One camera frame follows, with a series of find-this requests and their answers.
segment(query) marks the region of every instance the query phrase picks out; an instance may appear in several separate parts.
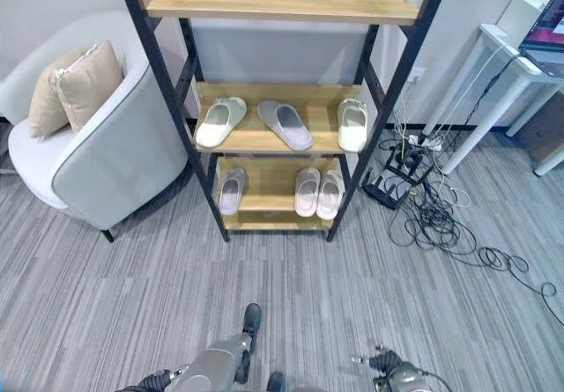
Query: wooden shelf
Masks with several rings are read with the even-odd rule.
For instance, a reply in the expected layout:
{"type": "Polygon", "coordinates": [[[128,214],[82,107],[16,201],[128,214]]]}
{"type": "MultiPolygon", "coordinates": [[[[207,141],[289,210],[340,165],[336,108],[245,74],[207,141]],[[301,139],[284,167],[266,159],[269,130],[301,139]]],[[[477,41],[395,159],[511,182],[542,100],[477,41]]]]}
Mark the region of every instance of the wooden shelf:
{"type": "Polygon", "coordinates": [[[215,148],[200,152],[335,154],[344,151],[338,146],[338,104],[347,98],[358,98],[359,86],[340,85],[247,85],[198,84],[202,112],[197,128],[207,110],[218,97],[241,97],[247,103],[247,114],[227,139],[215,148]],[[313,137],[313,146],[304,152],[291,150],[264,125],[256,113],[263,100],[277,100],[293,105],[313,137]]]}
{"type": "Polygon", "coordinates": [[[306,167],[315,167],[323,173],[327,169],[337,168],[338,159],[219,158],[219,178],[234,167],[241,167],[247,174],[247,187],[239,211],[294,212],[293,198],[298,172],[306,167]]]}
{"type": "Polygon", "coordinates": [[[413,25],[418,10],[409,0],[145,0],[149,16],[253,18],[413,25]]]}
{"type": "Polygon", "coordinates": [[[232,231],[324,231],[333,225],[332,220],[301,218],[290,211],[244,211],[224,216],[223,221],[232,231]]]}

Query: desk leg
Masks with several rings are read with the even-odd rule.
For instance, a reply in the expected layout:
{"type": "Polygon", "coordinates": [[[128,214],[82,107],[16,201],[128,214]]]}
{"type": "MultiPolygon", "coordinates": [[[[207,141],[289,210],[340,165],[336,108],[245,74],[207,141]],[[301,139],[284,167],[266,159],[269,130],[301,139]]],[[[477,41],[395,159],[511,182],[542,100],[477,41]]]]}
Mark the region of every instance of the desk leg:
{"type": "Polygon", "coordinates": [[[551,152],[545,159],[540,161],[534,172],[538,176],[542,176],[562,161],[564,161],[564,145],[561,145],[556,150],[551,152]]]}
{"type": "Polygon", "coordinates": [[[531,119],[531,117],[534,116],[537,111],[539,111],[540,108],[543,107],[545,103],[549,101],[549,99],[551,99],[551,97],[555,93],[557,93],[558,90],[561,89],[561,87],[562,85],[543,85],[541,87],[541,91],[537,94],[527,110],[522,115],[520,115],[517,120],[514,121],[513,124],[509,127],[506,135],[508,137],[514,136],[519,131],[519,129],[521,129],[525,125],[525,123],[527,123],[531,119]]]}
{"type": "Polygon", "coordinates": [[[515,82],[509,87],[507,92],[503,94],[503,97],[498,101],[498,103],[493,107],[493,109],[488,112],[486,118],[481,122],[480,125],[471,133],[471,135],[462,143],[462,145],[455,151],[446,165],[442,167],[442,171],[445,174],[452,172],[458,163],[462,161],[464,157],[474,148],[474,146],[479,142],[482,137],[487,134],[487,132],[495,125],[495,123],[503,116],[503,114],[511,107],[511,105],[517,100],[519,95],[527,88],[530,81],[527,77],[518,77],[515,82]]]}
{"type": "Polygon", "coordinates": [[[466,57],[466,60],[464,61],[462,67],[456,74],[453,81],[450,83],[449,88],[442,97],[441,102],[439,102],[439,105],[429,117],[429,122],[423,129],[423,135],[429,135],[431,132],[433,132],[435,125],[439,122],[442,115],[447,110],[447,106],[455,98],[456,93],[462,88],[464,81],[472,72],[472,69],[474,69],[474,66],[478,62],[478,59],[485,49],[486,47],[484,46],[484,40],[482,40],[482,37],[479,36],[478,41],[476,41],[476,44],[474,45],[474,48],[472,49],[468,57],[466,57]]]}

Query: laptop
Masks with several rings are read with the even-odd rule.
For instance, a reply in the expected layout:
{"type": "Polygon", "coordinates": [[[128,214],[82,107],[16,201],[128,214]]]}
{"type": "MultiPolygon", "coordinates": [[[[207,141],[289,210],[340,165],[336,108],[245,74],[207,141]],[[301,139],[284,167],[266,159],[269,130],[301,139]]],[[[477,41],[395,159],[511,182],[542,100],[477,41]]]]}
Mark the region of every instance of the laptop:
{"type": "Polygon", "coordinates": [[[564,0],[550,0],[519,52],[551,77],[564,78],[564,0]]]}

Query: chair leg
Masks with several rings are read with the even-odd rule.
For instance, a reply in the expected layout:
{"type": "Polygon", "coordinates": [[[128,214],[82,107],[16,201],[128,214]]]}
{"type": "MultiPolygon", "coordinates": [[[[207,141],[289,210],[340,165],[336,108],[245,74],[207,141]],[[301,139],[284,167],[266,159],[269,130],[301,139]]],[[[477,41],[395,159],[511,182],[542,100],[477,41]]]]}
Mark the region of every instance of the chair leg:
{"type": "Polygon", "coordinates": [[[101,232],[104,235],[104,237],[108,240],[108,242],[110,243],[114,242],[114,236],[109,230],[101,231],[101,232]]]}

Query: cushion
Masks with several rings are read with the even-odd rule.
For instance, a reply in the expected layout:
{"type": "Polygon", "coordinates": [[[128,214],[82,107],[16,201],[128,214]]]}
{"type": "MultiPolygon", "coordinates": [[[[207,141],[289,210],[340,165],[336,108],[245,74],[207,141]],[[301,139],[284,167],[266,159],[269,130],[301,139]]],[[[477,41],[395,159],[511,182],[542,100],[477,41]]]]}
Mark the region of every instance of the cushion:
{"type": "Polygon", "coordinates": [[[56,91],[56,70],[66,68],[86,52],[79,48],[51,63],[39,76],[29,107],[29,135],[43,137],[69,123],[56,91]]]}
{"type": "Polygon", "coordinates": [[[59,70],[56,90],[72,130],[79,132],[122,81],[122,68],[109,41],[59,70]]]}
{"type": "Polygon", "coordinates": [[[56,209],[65,209],[67,204],[53,191],[51,171],[76,134],[67,126],[56,135],[31,138],[28,130],[28,119],[11,130],[8,138],[11,162],[22,181],[42,202],[56,209]]]}

